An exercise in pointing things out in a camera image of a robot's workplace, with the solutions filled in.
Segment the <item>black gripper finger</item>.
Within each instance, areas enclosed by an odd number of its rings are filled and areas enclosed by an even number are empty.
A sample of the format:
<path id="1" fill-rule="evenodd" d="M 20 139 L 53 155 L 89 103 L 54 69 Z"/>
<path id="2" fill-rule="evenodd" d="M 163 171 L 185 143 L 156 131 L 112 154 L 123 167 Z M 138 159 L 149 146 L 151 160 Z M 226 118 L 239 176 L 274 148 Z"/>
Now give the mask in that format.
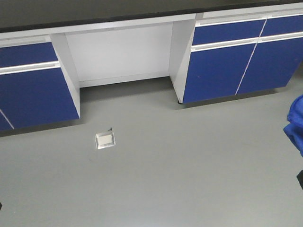
<path id="1" fill-rule="evenodd" d="M 296 176 L 300 187 L 303 189 L 303 170 L 301 170 Z"/>

